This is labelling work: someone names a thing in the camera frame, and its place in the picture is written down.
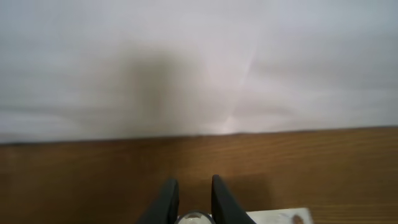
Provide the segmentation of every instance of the brown wooden surface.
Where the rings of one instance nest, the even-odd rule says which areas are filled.
[[[398,128],[0,146],[0,223],[134,223],[170,176],[210,211],[213,174],[248,211],[398,223]]]

